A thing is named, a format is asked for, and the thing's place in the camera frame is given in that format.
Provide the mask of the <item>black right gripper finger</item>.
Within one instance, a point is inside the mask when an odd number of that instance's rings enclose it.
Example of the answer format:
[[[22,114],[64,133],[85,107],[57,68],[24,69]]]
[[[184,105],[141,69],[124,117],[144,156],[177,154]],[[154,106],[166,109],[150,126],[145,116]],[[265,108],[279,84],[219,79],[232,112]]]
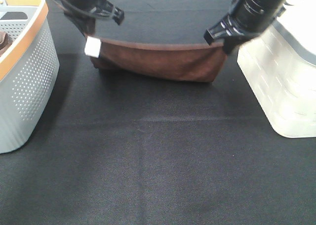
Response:
[[[223,42],[223,52],[226,55],[231,54],[236,48],[243,44],[242,39],[225,38]]]

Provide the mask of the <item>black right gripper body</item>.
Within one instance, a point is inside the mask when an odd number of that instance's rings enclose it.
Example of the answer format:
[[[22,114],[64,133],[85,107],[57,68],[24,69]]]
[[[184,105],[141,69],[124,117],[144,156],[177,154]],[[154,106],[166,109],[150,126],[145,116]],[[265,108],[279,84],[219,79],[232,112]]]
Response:
[[[286,0],[234,0],[229,12],[215,25],[206,29],[208,44],[225,38],[257,37],[275,20]]]

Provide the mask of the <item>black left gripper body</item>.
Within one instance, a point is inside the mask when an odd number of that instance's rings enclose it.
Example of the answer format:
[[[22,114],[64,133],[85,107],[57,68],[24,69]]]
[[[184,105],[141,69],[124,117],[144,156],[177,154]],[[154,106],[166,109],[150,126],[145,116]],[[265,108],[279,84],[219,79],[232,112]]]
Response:
[[[118,25],[124,20],[124,11],[108,0],[60,0],[62,5],[77,16],[113,19]]]

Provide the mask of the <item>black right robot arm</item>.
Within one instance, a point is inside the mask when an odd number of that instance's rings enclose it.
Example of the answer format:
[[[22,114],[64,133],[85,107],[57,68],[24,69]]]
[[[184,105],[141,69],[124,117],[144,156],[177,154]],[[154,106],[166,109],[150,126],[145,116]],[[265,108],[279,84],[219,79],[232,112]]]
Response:
[[[223,41],[230,54],[245,42],[260,36],[284,12],[286,0],[233,0],[228,13],[206,29],[204,39],[211,45]]]

